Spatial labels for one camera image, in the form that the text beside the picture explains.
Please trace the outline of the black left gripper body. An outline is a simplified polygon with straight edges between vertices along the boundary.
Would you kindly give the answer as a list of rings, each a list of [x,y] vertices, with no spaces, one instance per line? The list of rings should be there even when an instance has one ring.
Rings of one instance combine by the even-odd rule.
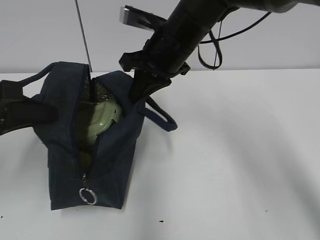
[[[18,81],[2,80],[0,82],[0,134],[4,135],[13,127],[9,122],[10,103],[24,100],[23,86]]]

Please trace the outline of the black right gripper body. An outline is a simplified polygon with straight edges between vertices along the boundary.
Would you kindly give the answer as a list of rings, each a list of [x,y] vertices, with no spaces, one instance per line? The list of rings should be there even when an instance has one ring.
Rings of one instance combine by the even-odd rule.
[[[165,79],[186,75],[190,70],[184,59],[186,55],[180,51],[171,52],[172,48],[165,48],[161,41],[159,44],[148,39],[142,50],[125,52],[118,62],[125,72],[143,70]]]

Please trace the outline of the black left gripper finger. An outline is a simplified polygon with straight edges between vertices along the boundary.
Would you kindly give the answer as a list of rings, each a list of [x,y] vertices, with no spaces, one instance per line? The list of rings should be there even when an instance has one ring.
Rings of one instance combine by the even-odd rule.
[[[13,128],[48,124],[58,119],[55,107],[32,99],[12,102],[9,107],[8,120]]]

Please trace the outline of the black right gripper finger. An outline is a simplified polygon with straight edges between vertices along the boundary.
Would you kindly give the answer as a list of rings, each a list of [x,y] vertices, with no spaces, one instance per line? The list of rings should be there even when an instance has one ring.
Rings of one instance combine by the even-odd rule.
[[[172,83],[170,78],[163,77],[146,70],[136,69],[128,93],[129,99],[135,103],[145,99],[153,93],[168,87]]]

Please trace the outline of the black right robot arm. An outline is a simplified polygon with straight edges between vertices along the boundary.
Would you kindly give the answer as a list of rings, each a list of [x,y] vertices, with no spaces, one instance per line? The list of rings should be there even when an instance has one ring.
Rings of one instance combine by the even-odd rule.
[[[129,5],[120,9],[120,21],[128,26],[153,31],[136,52],[124,53],[119,64],[125,72],[134,70],[129,98],[136,102],[171,84],[190,67],[188,57],[213,26],[239,8],[285,13],[298,0],[181,0],[168,19]]]

